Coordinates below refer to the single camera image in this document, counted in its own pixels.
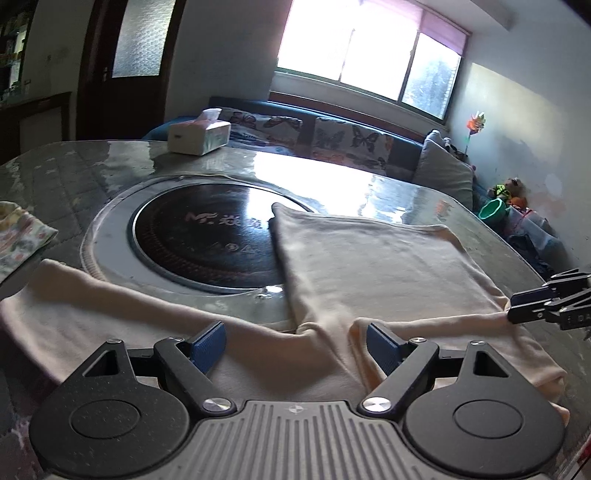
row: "green bowl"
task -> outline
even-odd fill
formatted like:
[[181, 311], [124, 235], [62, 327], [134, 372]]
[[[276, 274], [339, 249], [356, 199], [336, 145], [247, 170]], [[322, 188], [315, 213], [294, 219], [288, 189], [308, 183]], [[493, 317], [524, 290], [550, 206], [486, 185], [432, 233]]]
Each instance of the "green bowl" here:
[[493, 227], [498, 225], [507, 213], [507, 206], [501, 199], [494, 199], [488, 202], [478, 212], [478, 218], [485, 222], [488, 226]]

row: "black round cooktop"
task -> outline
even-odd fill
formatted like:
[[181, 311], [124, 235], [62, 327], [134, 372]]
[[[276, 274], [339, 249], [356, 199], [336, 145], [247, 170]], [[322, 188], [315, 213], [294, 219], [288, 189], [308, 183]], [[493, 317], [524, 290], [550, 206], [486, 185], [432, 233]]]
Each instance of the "black round cooktop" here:
[[273, 249], [271, 205], [305, 208], [259, 187], [200, 183], [169, 190], [130, 222], [131, 243], [149, 267], [214, 293], [283, 283]]

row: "ribbed gray plate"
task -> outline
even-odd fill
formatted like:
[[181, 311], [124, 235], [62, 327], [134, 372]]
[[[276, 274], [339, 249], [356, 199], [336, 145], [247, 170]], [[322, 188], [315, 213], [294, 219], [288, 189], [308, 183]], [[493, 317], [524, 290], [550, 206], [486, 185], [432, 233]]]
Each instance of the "ribbed gray plate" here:
[[[353, 414], [345, 402], [247, 402], [203, 421], [189, 444], [145, 480], [443, 480], [392, 424]], [[536, 475], [536, 480], [547, 479]]]

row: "window sill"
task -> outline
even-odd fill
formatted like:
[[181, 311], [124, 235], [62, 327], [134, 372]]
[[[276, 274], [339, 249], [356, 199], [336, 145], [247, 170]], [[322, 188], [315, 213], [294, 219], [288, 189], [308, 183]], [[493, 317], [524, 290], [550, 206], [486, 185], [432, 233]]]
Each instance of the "window sill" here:
[[449, 134], [445, 125], [387, 100], [347, 88], [344, 85], [335, 85], [292, 73], [275, 72], [271, 90], [362, 112], [422, 135], [427, 135], [433, 129], [439, 130], [444, 136]]

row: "sofa backrest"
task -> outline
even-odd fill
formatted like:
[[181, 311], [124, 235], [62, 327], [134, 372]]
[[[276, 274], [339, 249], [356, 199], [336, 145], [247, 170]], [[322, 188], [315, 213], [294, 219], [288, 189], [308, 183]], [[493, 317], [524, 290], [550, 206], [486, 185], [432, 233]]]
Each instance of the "sofa backrest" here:
[[379, 128], [372, 127], [371, 125], [365, 125], [347, 118], [341, 118], [335, 115], [329, 115], [328, 113], [317, 112], [314, 110], [308, 110], [305, 108], [299, 108], [291, 105], [285, 105], [277, 102], [264, 102], [259, 100], [242, 100], [238, 98], [229, 97], [211, 97], [209, 99], [209, 106], [213, 107], [228, 107], [236, 108], [250, 113], [260, 113], [261, 115], [281, 115], [290, 116], [302, 120], [302, 127], [300, 136], [298, 138], [298, 144], [304, 148], [307, 148], [308, 155], [304, 154], [309, 158], [310, 147], [312, 145], [312, 139], [314, 137], [314, 127], [316, 125], [316, 119], [318, 117], [323, 118], [334, 118], [338, 120], [344, 120], [351, 124], [361, 125], [362, 127], [373, 128], [385, 135], [392, 137], [392, 150], [387, 162], [388, 166], [395, 168], [403, 168], [414, 172], [417, 168], [418, 159], [421, 155], [423, 146], [408, 138], [394, 135], [392, 133], [380, 130]]

